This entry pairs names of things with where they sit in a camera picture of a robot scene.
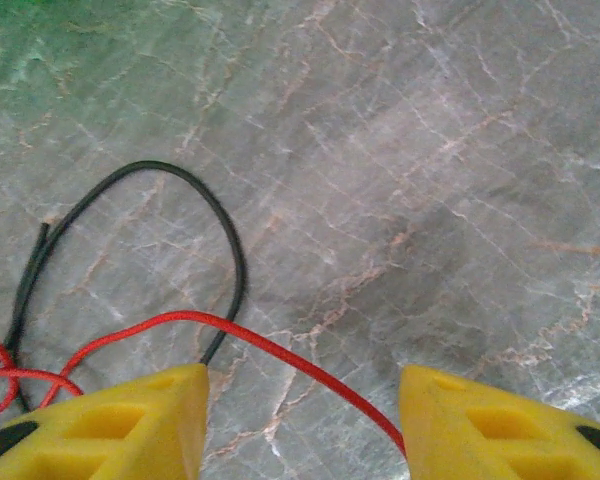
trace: marble floor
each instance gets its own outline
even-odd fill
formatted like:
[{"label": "marble floor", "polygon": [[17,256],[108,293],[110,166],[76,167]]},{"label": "marble floor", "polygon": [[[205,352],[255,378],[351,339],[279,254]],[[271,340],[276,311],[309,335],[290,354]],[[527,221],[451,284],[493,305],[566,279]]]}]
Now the marble floor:
[{"label": "marble floor", "polygon": [[[239,322],[393,420],[419,363],[600,421],[600,0],[0,2],[1,336],[39,223],[140,159],[199,175],[235,219]],[[62,240],[23,362],[222,315],[232,286],[204,202],[139,173]],[[195,361],[212,333],[163,326],[74,378]],[[409,477],[356,410],[243,342],[210,374],[202,479]]]}]

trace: black wire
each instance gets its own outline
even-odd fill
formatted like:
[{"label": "black wire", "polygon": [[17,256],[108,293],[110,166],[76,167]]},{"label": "black wire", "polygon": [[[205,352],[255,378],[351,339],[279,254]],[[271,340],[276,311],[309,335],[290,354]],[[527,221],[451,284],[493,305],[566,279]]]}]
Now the black wire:
[{"label": "black wire", "polygon": [[[229,245],[231,246],[231,253],[233,255],[235,264],[236,278],[233,300],[231,301],[231,306],[226,314],[227,320],[231,322],[235,320],[247,291],[247,262],[242,249],[242,242],[240,241],[240,237],[236,231],[233,221],[231,220],[231,217],[224,209],[220,201],[211,192],[209,187],[207,187],[202,180],[186,170],[169,163],[158,162],[154,160],[134,162],[119,168],[98,183],[94,188],[92,188],[82,198],[82,200],[80,200],[75,207],[73,207],[71,211],[67,213],[60,223],[53,228],[51,233],[48,233],[49,225],[46,223],[41,225],[38,239],[36,240],[36,245],[31,253],[29,261],[27,262],[27,266],[25,267],[20,284],[18,285],[13,306],[11,327],[4,341],[4,346],[12,355],[16,365],[18,364],[27,307],[31,300],[31,295],[33,293],[36,281],[38,280],[38,277],[49,260],[49,257],[53,253],[58,240],[67,231],[69,226],[80,216],[80,214],[84,212],[89,205],[91,205],[103,192],[108,190],[111,186],[127,175],[140,170],[161,170],[163,172],[168,172],[180,177],[189,185],[191,185],[200,195],[202,195],[202,197],[206,200],[213,212],[218,217],[227,239],[229,240]],[[215,353],[218,351],[218,348],[220,348],[220,344],[222,343],[222,340],[224,340],[225,336],[225,332],[220,331],[216,333],[215,337],[211,341],[211,344],[205,350],[202,358],[200,359],[201,363],[205,365],[209,364]],[[27,399],[21,391],[19,392],[19,399],[22,403],[23,409],[25,411],[30,411]]]}]

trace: red rope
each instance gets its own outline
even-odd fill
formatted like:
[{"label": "red rope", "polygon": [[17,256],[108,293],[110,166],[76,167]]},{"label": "red rope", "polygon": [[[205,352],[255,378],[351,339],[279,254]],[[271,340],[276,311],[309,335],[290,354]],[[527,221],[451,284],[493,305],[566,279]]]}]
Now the red rope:
[{"label": "red rope", "polygon": [[[354,407],[356,407],[358,410],[364,413],[367,417],[369,417],[373,422],[375,422],[391,438],[391,440],[393,440],[393,442],[400,449],[400,452],[406,456],[404,443],[402,441],[402,434],[400,433],[400,431],[378,409],[376,409],[371,403],[369,403],[367,400],[358,395],[355,391],[347,387],[344,383],[340,382],[338,379],[331,376],[330,374],[317,367],[316,365],[312,364],[311,362],[305,360],[304,358],[296,355],[293,352],[290,352],[289,350],[281,347],[280,345],[262,337],[261,335],[258,335],[257,333],[252,332],[251,330],[248,330],[244,327],[241,327],[240,325],[236,325],[225,319],[216,317],[215,315],[210,315],[208,313],[195,312],[189,310],[163,313],[149,320],[146,320],[138,325],[134,325],[133,327],[126,328],[124,330],[112,333],[110,335],[105,335],[104,337],[94,340],[93,342],[90,342],[89,344],[85,345],[80,350],[78,350],[67,362],[67,364],[62,369],[59,375],[54,375],[48,372],[41,372],[38,370],[0,368],[0,376],[10,378],[26,376],[28,378],[40,378],[53,382],[51,389],[40,404],[40,407],[46,407],[53,401],[61,386],[63,388],[66,388],[73,394],[80,394],[76,393],[76,391],[80,392],[80,389],[73,385],[67,379],[67,377],[86,356],[90,355],[95,350],[109,345],[110,343],[117,342],[119,340],[123,340],[138,333],[144,332],[145,330],[153,328],[157,325],[182,320],[203,323],[205,325],[210,325],[212,327],[223,330],[231,335],[234,335],[250,343],[251,345],[254,345],[255,347],[261,350],[266,351],[267,353],[279,358],[283,362],[313,377],[315,380],[317,380],[318,382],[331,389],[333,392],[340,395],[343,399],[352,404]],[[0,356],[0,360],[5,365],[8,365],[8,361],[10,361],[11,359],[7,359],[8,361],[5,361]],[[5,399],[0,404],[0,406],[2,406],[5,402],[8,406],[15,398],[16,390],[13,391],[12,395],[12,388],[10,384],[9,393],[5,396]]]}]

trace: black cable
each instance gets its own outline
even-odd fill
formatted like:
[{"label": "black cable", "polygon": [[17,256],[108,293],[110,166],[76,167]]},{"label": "black cable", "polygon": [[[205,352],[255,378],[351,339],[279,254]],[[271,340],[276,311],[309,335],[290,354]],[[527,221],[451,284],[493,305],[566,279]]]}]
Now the black cable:
[{"label": "black cable", "polygon": [[[191,185],[209,204],[213,212],[218,217],[222,228],[229,240],[231,246],[231,253],[235,264],[235,286],[233,292],[233,300],[231,306],[227,312],[227,320],[233,322],[238,314],[242,301],[244,300],[247,291],[247,262],[245,259],[244,251],[242,249],[242,242],[236,228],[231,220],[231,217],[224,209],[220,201],[213,195],[209,187],[207,187],[202,180],[195,177],[186,170],[177,167],[175,165],[158,162],[154,160],[144,160],[140,162],[130,163],[122,168],[119,168],[111,175],[106,177],[94,188],[92,188],[83,198],[80,200],[75,207],[71,209],[69,213],[48,233],[49,225],[43,223],[40,227],[38,239],[36,240],[36,246],[31,253],[31,257],[27,262],[22,279],[18,285],[16,297],[13,307],[13,315],[11,318],[11,327],[7,333],[4,341],[5,348],[11,353],[14,362],[18,364],[18,356],[20,353],[20,345],[22,343],[22,336],[24,333],[24,325],[26,320],[26,312],[31,295],[33,293],[36,281],[44,269],[49,257],[53,253],[53,250],[58,243],[60,237],[67,231],[69,226],[84,212],[89,205],[91,205],[96,198],[98,198],[103,192],[108,190],[111,186],[117,183],[127,175],[140,171],[140,170],[160,170],[163,172],[171,173],[177,177],[180,177]],[[200,362],[208,365],[215,353],[218,351],[220,344],[226,336],[225,332],[218,332],[211,344],[205,350]],[[30,411],[30,407],[25,396],[22,392],[19,393],[20,401],[25,411]]]}]

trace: yellow foam block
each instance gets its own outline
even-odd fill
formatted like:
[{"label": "yellow foam block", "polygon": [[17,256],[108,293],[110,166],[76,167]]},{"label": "yellow foam block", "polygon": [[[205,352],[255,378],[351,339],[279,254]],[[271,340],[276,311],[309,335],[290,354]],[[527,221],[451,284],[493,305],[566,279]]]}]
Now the yellow foam block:
[{"label": "yellow foam block", "polygon": [[413,480],[600,480],[600,424],[519,395],[409,366],[400,416]]},{"label": "yellow foam block", "polygon": [[197,364],[19,417],[39,427],[0,457],[0,480],[195,480],[208,391]]}]

